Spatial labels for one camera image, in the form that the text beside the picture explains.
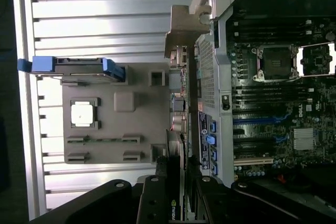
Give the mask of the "black open PC case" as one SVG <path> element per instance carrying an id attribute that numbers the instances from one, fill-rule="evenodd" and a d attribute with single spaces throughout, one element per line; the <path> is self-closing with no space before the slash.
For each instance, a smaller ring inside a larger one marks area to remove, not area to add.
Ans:
<path id="1" fill-rule="evenodd" d="M 210 31 L 195 42 L 201 170 L 225 186 L 252 182 L 317 210 L 336 224 L 336 165 L 290 169 L 236 180 L 233 157 L 232 64 L 227 24 L 233 19 L 336 17 L 336 0 L 192 0 L 191 11 L 208 5 Z"/>

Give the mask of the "CPU socket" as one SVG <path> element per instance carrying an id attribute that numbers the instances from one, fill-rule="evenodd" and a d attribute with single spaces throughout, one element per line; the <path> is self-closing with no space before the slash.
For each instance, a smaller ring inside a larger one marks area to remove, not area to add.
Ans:
<path id="1" fill-rule="evenodd" d="M 297 70 L 298 47 L 294 45 L 263 45 L 251 50 L 256 55 L 257 72 L 253 80 L 260 83 L 293 81 Z"/>

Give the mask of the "hard disk with blue caddy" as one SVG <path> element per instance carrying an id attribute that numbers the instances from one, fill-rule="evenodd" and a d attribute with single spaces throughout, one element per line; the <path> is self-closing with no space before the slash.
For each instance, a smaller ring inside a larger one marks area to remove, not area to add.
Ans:
<path id="1" fill-rule="evenodd" d="M 126 69 L 111 59 L 70 59 L 52 56 L 34 56 L 32 61 L 18 59 L 17 70 L 43 78 L 53 78 L 63 85 L 93 83 L 123 83 Z"/>

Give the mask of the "green motherboard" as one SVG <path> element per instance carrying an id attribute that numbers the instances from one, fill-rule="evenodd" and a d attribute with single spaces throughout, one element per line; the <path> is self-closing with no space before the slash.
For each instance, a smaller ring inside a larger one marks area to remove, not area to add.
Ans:
<path id="1" fill-rule="evenodd" d="M 253 48 L 336 43 L 336 17 L 233 19 L 227 26 L 232 64 L 234 119 L 286 118 L 278 124 L 233 125 L 233 157 L 271 157 L 273 164 L 234 166 L 236 180 L 274 174 L 280 181 L 290 169 L 336 165 L 336 74 L 299 76 L 293 81 L 260 83 Z M 296 151 L 293 130 L 313 128 L 316 147 Z"/>

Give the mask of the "grey parts rack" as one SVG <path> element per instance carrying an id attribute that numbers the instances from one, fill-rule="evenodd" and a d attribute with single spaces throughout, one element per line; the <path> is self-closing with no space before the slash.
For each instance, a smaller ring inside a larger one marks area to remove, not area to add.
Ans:
<path id="1" fill-rule="evenodd" d="M 124 65 L 123 83 L 63 85 L 62 110 L 64 158 L 67 164 L 154 163 L 166 153 L 166 131 L 170 127 L 169 66 L 166 63 Z M 71 123 L 71 105 L 77 101 L 93 105 L 90 126 Z M 67 138 L 121 138 L 142 136 L 135 143 L 67 143 Z"/>

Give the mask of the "silver CPU chip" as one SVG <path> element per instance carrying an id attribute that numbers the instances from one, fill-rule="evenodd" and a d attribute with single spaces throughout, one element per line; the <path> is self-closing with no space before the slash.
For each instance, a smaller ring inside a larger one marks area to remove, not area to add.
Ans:
<path id="1" fill-rule="evenodd" d="M 71 123 L 75 126 L 90 126 L 94 122 L 93 105 L 77 101 L 71 105 Z"/>

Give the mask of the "white expansion slot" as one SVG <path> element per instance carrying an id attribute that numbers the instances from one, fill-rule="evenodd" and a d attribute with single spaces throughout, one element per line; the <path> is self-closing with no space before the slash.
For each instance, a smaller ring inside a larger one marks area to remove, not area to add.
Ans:
<path id="1" fill-rule="evenodd" d="M 271 157 L 239 158 L 234 160 L 234 166 L 268 165 L 273 163 L 274 159 Z"/>

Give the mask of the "green bare RAM stick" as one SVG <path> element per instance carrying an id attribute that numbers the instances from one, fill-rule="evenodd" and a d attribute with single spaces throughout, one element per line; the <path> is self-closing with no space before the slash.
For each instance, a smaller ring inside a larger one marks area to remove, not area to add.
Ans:
<path id="1" fill-rule="evenodd" d="M 79 144 L 87 144 L 87 143 L 135 143 L 139 144 L 142 140 L 142 136 L 123 136 L 121 138 L 92 138 L 89 135 L 87 136 L 76 136 L 67 138 L 67 143 L 79 143 Z"/>

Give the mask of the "blue expansion slot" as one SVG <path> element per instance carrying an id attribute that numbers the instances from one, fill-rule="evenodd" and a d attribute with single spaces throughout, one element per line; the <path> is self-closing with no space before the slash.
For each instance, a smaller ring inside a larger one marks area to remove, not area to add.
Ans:
<path id="1" fill-rule="evenodd" d="M 286 118 L 234 119 L 233 125 L 278 124 Z"/>

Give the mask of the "metal socket cover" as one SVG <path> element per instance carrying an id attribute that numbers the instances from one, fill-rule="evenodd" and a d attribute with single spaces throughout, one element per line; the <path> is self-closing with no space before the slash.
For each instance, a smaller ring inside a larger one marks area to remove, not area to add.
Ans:
<path id="1" fill-rule="evenodd" d="M 336 74 L 336 56 L 332 56 L 328 42 L 306 45 L 297 55 L 299 76 L 332 76 Z"/>

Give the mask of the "silver chipset heatsink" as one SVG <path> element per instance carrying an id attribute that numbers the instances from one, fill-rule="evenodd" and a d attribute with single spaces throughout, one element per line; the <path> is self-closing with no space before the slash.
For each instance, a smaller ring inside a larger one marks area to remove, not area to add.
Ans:
<path id="1" fill-rule="evenodd" d="M 316 134 L 313 128 L 294 129 L 293 147 L 296 151 L 313 150 L 316 147 Z"/>

